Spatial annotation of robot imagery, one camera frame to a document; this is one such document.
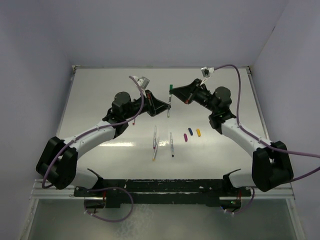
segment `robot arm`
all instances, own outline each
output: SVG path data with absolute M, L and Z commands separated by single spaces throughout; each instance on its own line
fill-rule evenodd
M 208 75 L 209 72 L 203 72 L 203 75 Z M 220 86 L 214 93 L 211 93 L 207 90 L 204 81 L 195 79 L 189 85 L 171 89 L 170 93 L 185 104 L 196 101 L 210 110 L 212 112 L 209 116 L 211 127 L 221 135 L 232 139 L 252 157 L 251 166 L 235 169 L 223 176 L 230 187 L 256 186 L 261 191 L 266 192 L 289 182 L 294 177 L 289 155 L 272 151 L 261 144 L 260 141 L 264 141 L 274 148 L 287 150 L 284 143 L 281 141 L 271 142 L 262 138 L 241 123 L 242 128 L 257 136 L 259 140 L 255 140 L 240 129 L 236 116 L 230 111 L 232 100 L 229 89 Z
M 145 90 L 149 83 L 147 78 L 134 78 L 143 90 L 144 103 L 140 114 L 147 112 L 151 117 L 154 117 L 167 109 L 170 109 L 171 106 L 169 104 L 156 99 L 151 91 Z M 106 116 L 95 126 L 91 127 L 87 131 L 65 139 L 60 139 L 56 136 L 49 139 L 38 161 L 36 171 L 44 176 L 49 165 L 59 151 L 65 148 L 68 143 L 73 141 L 73 143 L 70 144 L 58 157 L 58 160 L 51 168 L 47 179 L 57 189 L 64 189 L 68 185 L 85 187 L 87 189 L 93 188 L 97 181 L 102 178 L 91 169 L 78 168 L 78 159 L 101 143 L 120 136 L 127 129 L 129 124 L 119 123 L 135 116 L 141 108 L 141 105 L 142 97 L 131 100 L 129 93 L 117 93 L 111 104 L 111 108 L 107 111 Z

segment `black mount bracket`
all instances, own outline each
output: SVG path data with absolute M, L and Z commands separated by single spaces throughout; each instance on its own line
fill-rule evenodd
M 241 190 L 243 197 L 251 196 L 245 187 L 234 188 L 225 185 L 223 179 L 104 179 L 94 187 L 97 189 L 120 187 L 132 196 L 134 204 L 186 204 L 220 207 L 220 197 L 237 197 Z M 102 197 L 103 192 L 88 192 L 78 187 L 75 197 Z M 106 208 L 120 208 L 121 204 L 130 204 L 125 192 L 106 191 Z M 87 200 L 88 208 L 102 208 L 102 200 Z
M 272 147 L 287 150 L 281 142 L 273 142 Z M 267 192 L 281 184 L 290 182 L 294 178 L 289 155 L 271 149 L 258 148 L 253 152 L 252 179 L 254 184 L 263 192 Z
M 54 136 L 47 142 L 35 170 L 44 176 L 49 165 L 58 152 L 65 146 L 64 140 Z M 76 176 L 78 152 L 75 148 L 68 147 L 62 157 L 54 163 L 48 175 L 48 181 L 57 189 L 64 189 L 71 184 Z

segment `white wall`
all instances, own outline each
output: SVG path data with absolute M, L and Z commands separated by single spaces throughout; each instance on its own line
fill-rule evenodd
M 72 64 L 253 64 L 288 0 L 39 0 Z
M 320 2 L 291 0 L 253 65 L 253 80 L 265 122 L 274 140 L 288 149 L 320 154 Z M 300 176 L 319 159 L 291 156 Z M 319 239 L 320 173 L 294 182 L 303 227 Z
M 54 136 L 72 73 L 35 0 L 0 2 L 0 239 L 18 238 L 35 167 Z

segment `marker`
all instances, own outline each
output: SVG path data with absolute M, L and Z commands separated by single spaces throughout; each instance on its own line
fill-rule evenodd
M 158 152 L 159 142 L 160 142 L 160 137 L 158 137 L 157 140 L 156 140 L 156 146 L 155 146 L 155 150 L 154 150 L 154 153 L 153 153 L 152 161 L 156 160 L 156 155 L 157 155 L 157 152 Z
M 175 149 L 174 149 L 174 140 L 172 139 L 172 132 L 170 132 L 170 143 L 171 143 L 171 157 L 174 157 Z
M 194 133 L 192 132 L 192 130 L 191 130 L 191 128 L 190 128 L 190 127 L 189 127 L 188 129 L 189 129 L 189 133 L 190 133 L 190 135 L 192 136 Z
M 201 132 L 199 128 L 196 129 L 196 133 L 198 134 L 198 137 L 201 137 Z
M 172 85 L 172 84 L 170 84 L 170 89 L 169 89 L 169 91 L 173 88 L 174 86 Z M 171 98 L 172 98 L 172 95 L 170 94 L 170 92 L 169 92 L 169 105 L 171 106 Z M 168 113 L 166 114 L 166 116 L 168 117 L 168 118 L 170 118 L 170 108 L 168 109 Z
M 157 126 L 154 126 L 154 131 L 153 131 L 153 149 L 156 149 L 156 143 L 157 143 Z

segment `purple cable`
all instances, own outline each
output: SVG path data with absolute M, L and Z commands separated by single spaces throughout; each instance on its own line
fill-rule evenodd
M 255 140 L 259 141 L 259 138 L 255 135 L 253 135 L 251 132 L 248 132 L 246 129 L 244 129 L 244 127 L 241 126 L 240 124 L 240 119 L 239 119 L 239 106 L 240 106 L 240 96 L 241 96 L 241 77 L 240 77 L 240 72 L 239 72 L 239 69 L 233 65 L 233 64 L 226 64 L 226 65 L 222 65 L 222 66 L 218 66 L 215 70 L 218 70 L 218 69 L 221 69 L 221 68 L 225 68 L 225 67 L 233 67 L 235 70 L 236 70 L 236 73 L 238 75 L 238 83 L 239 83 L 239 88 L 238 88 L 238 100 L 237 100 L 237 103 L 236 103 L 236 122 L 239 126 L 239 128 L 245 132 L 247 135 L 249 135 L 250 137 L 254 138 Z M 276 151 L 276 152 L 279 152 L 279 153 L 285 153 L 285 154 L 292 154 L 292 155 L 299 155 L 299 156 L 305 156 L 305 157 L 311 157 L 311 158 L 318 158 L 320 159 L 320 155 L 318 154 L 313 154 L 313 153 L 307 153 L 307 152 L 301 152 L 301 151 L 290 151 L 290 150 L 283 150 L 283 149 L 278 149 L 278 148 L 275 148 L 273 146 L 270 146 L 268 145 L 266 142 L 260 140 L 260 143 L 262 143 L 264 146 L 266 146 L 267 148 L 273 150 L 273 151 Z M 320 171 L 320 167 L 317 167 L 316 169 L 306 173 L 306 174 L 303 174 L 299 177 L 296 177 L 294 179 L 292 179 L 291 181 L 289 181 L 289 183 L 292 183 L 292 182 L 295 182 L 297 180 L 300 180 L 300 179 L 304 179 L 316 172 Z
M 102 189 L 87 189 L 87 191 L 94 193 L 94 192 L 101 192 L 101 191 L 106 191 L 106 190 L 111 190 L 111 189 L 119 189 L 119 190 L 125 192 L 125 193 L 129 196 L 129 198 L 130 198 L 130 201 L 131 201 L 130 211 L 129 211 L 129 213 L 128 213 L 126 216 L 124 216 L 123 218 L 120 218 L 120 219 L 117 219 L 117 220 L 105 219 L 105 218 L 102 218 L 102 217 L 100 217 L 100 216 L 97 216 L 97 215 L 93 214 L 92 212 L 88 211 L 85 204 L 83 204 L 83 206 L 84 206 L 85 212 L 86 212 L 87 214 L 89 214 L 90 216 L 96 218 L 96 219 L 99 219 L 99 220 L 102 220 L 102 221 L 105 221 L 105 222 L 108 222 L 108 223 L 119 223 L 119 222 L 122 222 L 122 221 L 126 220 L 126 219 L 131 215 L 132 211 L 134 210 L 134 200 L 133 200 L 132 196 L 130 195 L 130 193 L 129 193 L 127 190 L 125 190 L 125 189 L 123 189 L 123 188 L 121 188 L 121 187 L 117 187 L 117 186 L 114 186 L 114 187 L 106 187 L 106 188 L 102 188 Z
M 140 106 L 140 109 L 139 111 L 136 113 L 136 115 L 134 115 L 132 118 L 126 120 L 126 121 L 123 121 L 123 122 L 118 122 L 118 123 L 114 123 L 114 124 L 108 124 L 108 125 L 104 125 L 104 126 L 101 126 L 99 127 L 100 129 L 105 129 L 105 128 L 108 128 L 108 127 L 114 127 L 114 126 L 119 126 L 119 125 L 123 125 L 123 124 L 127 124 L 128 122 L 132 121 L 133 119 L 135 119 L 136 117 L 139 116 L 139 114 L 141 113 L 143 107 L 144 107 L 144 104 L 145 104 L 145 98 L 144 98 L 144 93 L 143 93 L 143 90 L 141 89 L 141 87 L 139 86 L 139 84 L 137 83 L 137 81 L 132 77 L 132 76 L 129 76 L 129 78 L 134 82 L 134 84 L 138 87 L 139 89 L 139 92 L 140 92 L 140 96 L 141 96 L 141 106 Z M 90 134 L 90 133 L 93 133 L 95 131 L 97 131 L 98 129 L 97 128 L 93 128 L 93 129 L 90 129 L 82 134 L 80 134 L 79 136 L 77 136 L 75 138 L 76 141 L 78 141 L 79 139 L 81 139 L 82 137 Z M 53 186 L 53 184 L 50 184 L 48 186 L 45 185 L 46 183 L 46 180 L 48 179 L 48 175 L 50 173 L 50 170 L 51 168 L 53 167 L 53 165 L 55 164 L 55 162 L 58 160 L 59 156 L 65 152 L 65 150 L 71 145 L 73 144 L 75 141 L 74 140 L 71 140 L 70 142 L 68 142 L 58 153 L 57 155 L 53 158 L 52 162 L 50 163 L 48 169 L 46 170 L 44 176 L 43 176 L 43 180 L 42 180 L 42 188 L 43 189 L 48 189 L 50 187 Z
M 242 213 L 244 210 L 248 209 L 251 206 L 251 204 L 253 203 L 256 191 L 253 187 L 251 187 L 251 189 L 252 189 L 252 196 L 251 196 L 250 201 L 244 207 L 240 208 L 239 211 L 233 212 L 234 215 Z

